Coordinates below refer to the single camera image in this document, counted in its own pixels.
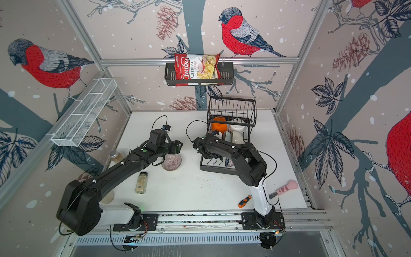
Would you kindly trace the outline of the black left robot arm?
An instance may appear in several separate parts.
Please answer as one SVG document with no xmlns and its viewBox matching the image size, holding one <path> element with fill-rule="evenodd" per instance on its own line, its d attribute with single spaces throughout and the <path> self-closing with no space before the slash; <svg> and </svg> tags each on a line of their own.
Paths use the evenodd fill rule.
<svg viewBox="0 0 411 257">
<path fill-rule="evenodd" d="M 100 222 L 100 201 L 133 174 L 154 164 L 159 157 L 179 154 L 183 143 L 172 141 L 166 130 L 150 132 L 150 138 L 132 150 L 124 160 L 100 175 L 83 182 L 68 183 L 57 210 L 57 219 L 79 236 L 92 231 Z"/>
</svg>

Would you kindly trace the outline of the maroon striped bowl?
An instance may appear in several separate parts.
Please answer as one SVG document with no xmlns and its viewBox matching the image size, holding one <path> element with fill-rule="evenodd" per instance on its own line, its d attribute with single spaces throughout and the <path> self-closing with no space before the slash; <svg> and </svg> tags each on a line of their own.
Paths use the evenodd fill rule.
<svg viewBox="0 0 411 257">
<path fill-rule="evenodd" d="M 174 171 L 180 167 L 182 157 L 179 154 L 167 154 L 164 157 L 162 168 L 166 171 Z"/>
</svg>

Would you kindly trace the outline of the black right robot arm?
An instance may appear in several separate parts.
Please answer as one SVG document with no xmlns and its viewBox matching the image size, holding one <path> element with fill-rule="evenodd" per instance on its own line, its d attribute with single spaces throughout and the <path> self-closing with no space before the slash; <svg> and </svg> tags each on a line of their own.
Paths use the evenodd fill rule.
<svg viewBox="0 0 411 257">
<path fill-rule="evenodd" d="M 254 211 L 264 218 L 275 214 L 275 207 L 270 203 L 265 192 L 264 182 L 267 177 L 267 164 L 254 145 L 231 143 L 206 134 L 193 140 L 193 148 L 203 158 L 227 158 L 234 164 L 237 176 L 250 188 L 254 199 Z"/>
</svg>

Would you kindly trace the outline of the orange plastic bowl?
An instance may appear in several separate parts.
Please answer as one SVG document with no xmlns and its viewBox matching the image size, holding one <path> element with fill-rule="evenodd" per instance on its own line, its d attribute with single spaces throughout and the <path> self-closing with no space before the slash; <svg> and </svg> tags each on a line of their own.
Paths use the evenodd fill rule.
<svg viewBox="0 0 411 257">
<path fill-rule="evenodd" d="M 228 130 L 228 125 L 226 123 L 226 119 L 223 116 L 218 116 L 213 119 L 211 123 L 212 131 L 218 131 L 222 134 Z"/>
</svg>

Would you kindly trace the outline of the white plastic bowl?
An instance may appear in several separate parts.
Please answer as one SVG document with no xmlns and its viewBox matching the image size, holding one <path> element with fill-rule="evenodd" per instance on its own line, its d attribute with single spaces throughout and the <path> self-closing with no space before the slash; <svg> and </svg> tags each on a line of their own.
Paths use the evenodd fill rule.
<svg viewBox="0 0 411 257">
<path fill-rule="evenodd" d="M 242 119 L 233 119 L 229 125 L 229 130 L 231 132 L 237 131 L 239 133 L 244 133 L 246 130 L 246 125 Z"/>
</svg>

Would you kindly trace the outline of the blue triangle pattern bowl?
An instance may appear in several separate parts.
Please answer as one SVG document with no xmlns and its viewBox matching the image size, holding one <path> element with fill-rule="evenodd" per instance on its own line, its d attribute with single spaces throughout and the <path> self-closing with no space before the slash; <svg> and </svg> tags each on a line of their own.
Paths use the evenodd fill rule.
<svg viewBox="0 0 411 257">
<path fill-rule="evenodd" d="M 233 166 L 234 166 L 233 161 L 230 160 L 229 158 L 226 158 L 226 159 L 225 159 L 225 165 L 224 165 L 224 167 L 225 167 L 225 168 L 231 168 L 231 167 L 233 167 Z"/>
</svg>

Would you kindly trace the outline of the light green glazed bowl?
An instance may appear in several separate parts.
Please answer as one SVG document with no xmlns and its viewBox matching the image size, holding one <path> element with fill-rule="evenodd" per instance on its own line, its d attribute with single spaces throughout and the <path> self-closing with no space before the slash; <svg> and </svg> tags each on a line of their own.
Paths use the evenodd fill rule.
<svg viewBox="0 0 411 257">
<path fill-rule="evenodd" d="M 232 142 L 232 133 L 230 131 L 225 131 L 225 141 Z"/>
</svg>

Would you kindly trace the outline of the patterned ceramic bowl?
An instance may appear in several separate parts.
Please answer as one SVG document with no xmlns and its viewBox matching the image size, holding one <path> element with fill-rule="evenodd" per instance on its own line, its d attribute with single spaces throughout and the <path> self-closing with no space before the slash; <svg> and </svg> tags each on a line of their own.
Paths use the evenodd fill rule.
<svg viewBox="0 0 411 257">
<path fill-rule="evenodd" d="M 219 139 L 224 140 L 225 139 L 225 132 L 217 131 L 216 137 L 219 138 Z"/>
</svg>

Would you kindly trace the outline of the cream ceramic bowl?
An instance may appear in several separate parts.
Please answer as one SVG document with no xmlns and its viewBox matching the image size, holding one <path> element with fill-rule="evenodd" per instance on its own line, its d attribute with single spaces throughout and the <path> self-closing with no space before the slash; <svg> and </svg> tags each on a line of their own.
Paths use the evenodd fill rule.
<svg viewBox="0 0 411 257">
<path fill-rule="evenodd" d="M 243 145 L 245 143 L 243 134 L 238 131 L 233 131 L 232 143 Z"/>
</svg>

